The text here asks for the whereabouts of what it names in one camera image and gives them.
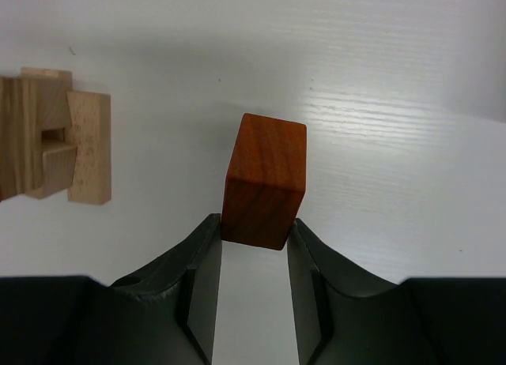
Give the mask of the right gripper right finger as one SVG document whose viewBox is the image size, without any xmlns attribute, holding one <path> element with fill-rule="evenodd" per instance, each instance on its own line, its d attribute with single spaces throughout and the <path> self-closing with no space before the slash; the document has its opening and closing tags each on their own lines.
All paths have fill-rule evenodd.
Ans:
<svg viewBox="0 0 506 365">
<path fill-rule="evenodd" d="M 401 364 L 399 285 L 325 244 L 302 220 L 288 241 L 289 281 L 301 364 Z"/>
</svg>

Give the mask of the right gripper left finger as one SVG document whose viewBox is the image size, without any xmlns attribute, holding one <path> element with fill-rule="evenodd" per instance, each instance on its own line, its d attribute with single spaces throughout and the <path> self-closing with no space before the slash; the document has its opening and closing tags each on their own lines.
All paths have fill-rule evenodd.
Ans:
<svg viewBox="0 0 506 365">
<path fill-rule="evenodd" d="M 111 285 L 114 334 L 100 364 L 210 364 L 221 275 L 220 217 Z"/>
</svg>

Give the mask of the dark red wedge block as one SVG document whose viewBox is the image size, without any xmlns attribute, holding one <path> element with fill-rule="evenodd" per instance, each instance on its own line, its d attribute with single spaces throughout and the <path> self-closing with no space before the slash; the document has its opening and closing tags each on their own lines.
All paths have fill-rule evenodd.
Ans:
<svg viewBox="0 0 506 365">
<path fill-rule="evenodd" d="M 245 114 L 225 177 L 221 238 L 282 250 L 306 191 L 307 127 Z"/>
</svg>

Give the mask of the wood cube with letter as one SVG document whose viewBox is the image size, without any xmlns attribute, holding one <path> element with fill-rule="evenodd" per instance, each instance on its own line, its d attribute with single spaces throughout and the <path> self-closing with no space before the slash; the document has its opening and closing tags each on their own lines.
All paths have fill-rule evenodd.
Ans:
<svg viewBox="0 0 506 365">
<path fill-rule="evenodd" d="M 77 146 L 66 142 L 64 129 L 42 132 L 43 184 L 25 195 L 48 198 L 72 186 Z"/>
</svg>

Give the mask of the small light wood cube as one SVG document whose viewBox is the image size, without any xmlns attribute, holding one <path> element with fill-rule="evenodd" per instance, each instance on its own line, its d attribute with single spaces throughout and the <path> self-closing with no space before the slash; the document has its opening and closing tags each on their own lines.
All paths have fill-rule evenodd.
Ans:
<svg viewBox="0 0 506 365">
<path fill-rule="evenodd" d="M 69 127 L 71 118 L 67 93 L 73 90 L 73 74 L 68 70 L 22 67 L 21 76 L 36 79 L 41 130 Z"/>
</svg>

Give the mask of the striped plywood block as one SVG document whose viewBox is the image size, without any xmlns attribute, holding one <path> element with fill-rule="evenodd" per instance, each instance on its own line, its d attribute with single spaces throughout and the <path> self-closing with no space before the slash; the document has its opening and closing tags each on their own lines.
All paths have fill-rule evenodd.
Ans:
<svg viewBox="0 0 506 365">
<path fill-rule="evenodd" d="M 35 79 L 1 78 L 1 200 L 43 183 L 40 91 Z"/>
</svg>

